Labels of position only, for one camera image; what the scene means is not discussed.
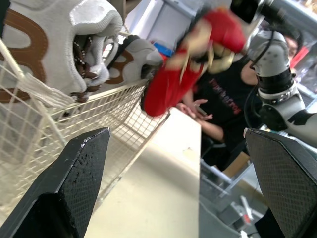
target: wire basket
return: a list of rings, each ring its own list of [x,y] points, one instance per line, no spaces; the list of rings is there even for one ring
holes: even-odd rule
[[[130,168],[168,115],[149,118],[139,107],[146,80],[93,95],[86,103],[47,108],[30,94],[21,101],[19,88],[3,80],[24,74],[0,39],[0,90],[11,96],[0,103],[0,226],[35,178],[61,153],[67,142],[87,131],[109,127],[104,176],[96,208]]]

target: red fabric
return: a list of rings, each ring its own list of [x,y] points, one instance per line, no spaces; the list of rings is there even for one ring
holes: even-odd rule
[[[210,11],[203,19],[212,25],[210,42],[220,43],[236,53],[242,50],[246,39],[240,23],[231,16],[229,11]],[[180,48],[176,54],[184,52],[186,49]],[[179,103],[200,78],[203,66],[199,72],[193,72],[188,64],[180,82],[181,70],[167,70],[164,65],[155,74],[148,86],[143,103],[143,110],[149,116],[160,116]]]
[[[305,46],[301,48],[297,55],[291,61],[291,68],[295,68],[296,65],[308,54],[309,49]]]

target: cable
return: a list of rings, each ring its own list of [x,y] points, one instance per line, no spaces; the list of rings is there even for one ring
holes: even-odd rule
[[[259,56],[252,62],[252,64],[250,65],[250,69],[253,69],[254,70],[254,65],[257,64],[257,62],[262,58],[262,56],[267,52],[267,50],[269,49],[269,47],[271,46],[272,42],[273,42],[273,39],[274,39],[274,30],[272,30],[272,33],[271,33],[271,37],[269,39],[269,42],[268,44],[266,45],[266,47],[264,48],[264,50],[261,52],[261,54],[259,54]],[[256,85],[252,90],[251,92],[249,93],[246,101],[245,101],[245,104],[244,104],[244,118],[246,120],[246,123],[247,123],[247,126],[249,128],[252,128],[252,125],[251,125],[251,122],[250,122],[250,119],[249,119],[249,116],[248,116],[248,113],[247,113],[247,108],[248,108],[248,103],[249,103],[249,99],[252,95],[253,92],[256,93],[256,90],[258,89],[258,85]],[[260,117],[260,115],[254,110],[254,98],[252,99],[252,102],[251,102],[251,112],[255,113],[255,115],[257,117]]]
[[[211,215],[213,218],[215,218],[224,228],[226,228],[228,231],[234,233],[235,235],[237,235],[238,237],[241,236],[241,234],[239,232],[237,232],[236,230],[232,229],[231,227],[229,227],[228,225],[226,225],[225,223],[223,223],[222,220],[220,220],[214,213],[212,213],[210,210],[208,210],[208,208],[201,202],[199,201],[199,204],[202,206],[202,208],[209,214]]]
[[[269,42],[268,44],[266,45],[265,49],[261,52],[261,54],[259,54],[259,56],[252,62],[252,64],[250,65],[250,68],[251,69],[254,69],[254,65],[257,64],[257,62],[262,58],[262,56],[267,52],[267,50],[269,49],[269,47],[271,46],[273,40],[274,40],[274,30],[272,30],[272,33],[271,33],[271,37],[269,39]]]
[[[253,95],[252,97],[252,100],[251,100],[251,112],[253,112],[254,115],[256,115],[258,118],[260,118],[260,114],[257,112],[256,108],[255,108],[255,98],[257,96],[256,92],[258,90],[258,86],[256,86],[257,88],[255,89],[255,94]]]
[[[258,89],[258,86],[254,86],[254,88],[251,90],[251,92],[249,93],[249,95],[247,96],[247,99],[244,103],[244,109],[243,109],[243,113],[244,113],[244,118],[246,120],[247,126],[248,128],[252,128],[250,119],[249,119],[249,115],[248,115],[248,104],[249,104],[249,100],[251,95]]]

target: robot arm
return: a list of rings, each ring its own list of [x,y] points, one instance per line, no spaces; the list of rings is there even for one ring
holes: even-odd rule
[[[308,113],[305,108],[290,70],[283,35],[274,31],[259,32],[250,42],[248,56],[254,62],[258,78],[263,123],[317,148],[317,114]]]

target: person's arm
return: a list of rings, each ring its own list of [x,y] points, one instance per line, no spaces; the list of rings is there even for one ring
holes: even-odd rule
[[[193,94],[193,90],[190,89],[185,96],[183,97],[183,103],[187,106],[193,104],[194,102],[194,94]]]
[[[202,131],[210,136],[212,139],[217,140],[219,142],[224,142],[224,133],[223,129],[215,124],[209,123],[204,120],[196,120],[202,127]]]

